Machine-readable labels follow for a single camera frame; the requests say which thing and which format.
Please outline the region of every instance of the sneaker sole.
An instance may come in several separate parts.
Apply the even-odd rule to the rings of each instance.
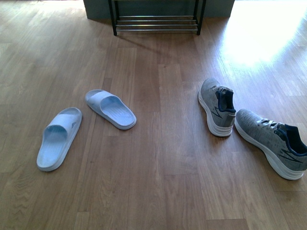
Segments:
[[[289,169],[287,166],[285,166],[281,162],[281,160],[269,148],[267,148],[265,145],[259,143],[258,141],[256,141],[251,136],[249,136],[240,127],[240,125],[238,124],[236,119],[235,119],[235,126],[236,126],[236,129],[239,132],[239,134],[243,137],[243,139],[245,139],[249,143],[255,145],[256,147],[258,147],[259,149],[261,149],[264,152],[269,164],[278,173],[278,175],[280,175],[281,177],[283,177],[284,179],[287,179],[287,180],[298,180],[299,178],[301,178],[304,175],[304,171],[293,171],[293,170]]]
[[[210,132],[213,135],[216,135],[218,137],[229,136],[232,133],[232,127],[233,126],[230,126],[230,127],[217,126],[213,121],[213,117],[212,117],[212,114],[211,114],[209,107],[206,105],[205,101],[201,97],[201,91],[199,91],[199,93],[198,93],[198,100],[199,100],[201,106],[203,107],[203,109],[205,110],[205,112],[207,114],[207,124],[208,124]]]

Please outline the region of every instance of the wall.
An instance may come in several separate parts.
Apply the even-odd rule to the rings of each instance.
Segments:
[[[83,0],[89,19],[110,18],[107,0]],[[205,17],[230,17],[235,0],[207,0]],[[119,1],[125,15],[192,15],[194,1]]]

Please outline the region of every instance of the slide sandal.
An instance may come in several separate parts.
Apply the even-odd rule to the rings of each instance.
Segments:
[[[133,112],[115,95],[104,90],[91,90],[85,96],[91,109],[111,122],[116,128],[126,130],[136,123]]]
[[[81,120],[82,113],[79,109],[67,108],[56,115],[45,128],[43,142],[36,160],[41,171],[55,170],[63,163],[78,132]]]

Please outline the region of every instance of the black metal leg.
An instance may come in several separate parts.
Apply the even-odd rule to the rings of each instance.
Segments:
[[[202,0],[201,17],[200,17],[200,21],[199,21],[198,26],[197,26],[197,28],[198,28],[197,35],[201,34],[201,25],[202,25],[202,20],[203,20],[203,14],[205,12],[206,1],[207,0]]]
[[[199,3],[199,0],[195,0],[194,13],[193,13],[193,19],[194,20],[197,20],[198,3]]]
[[[116,15],[116,20],[119,20],[119,10],[118,10],[118,1],[114,1],[115,4],[115,15]]]
[[[111,0],[108,0],[108,2],[109,2],[109,8],[110,8],[110,16],[111,16],[111,21],[112,21],[113,33],[114,33],[114,36],[117,36],[116,24],[115,24],[115,20],[114,20],[114,13],[113,13],[112,1],[111,1]]]

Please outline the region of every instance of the pair of sneakers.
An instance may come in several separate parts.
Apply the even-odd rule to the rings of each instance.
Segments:
[[[298,128],[262,118],[247,109],[236,113],[233,94],[216,79],[210,78],[203,83],[198,99],[207,114],[210,132],[226,137],[235,124],[246,141],[264,152],[281,177],[288,180],[301,178],[307,169],[307,146],[302,142]]]

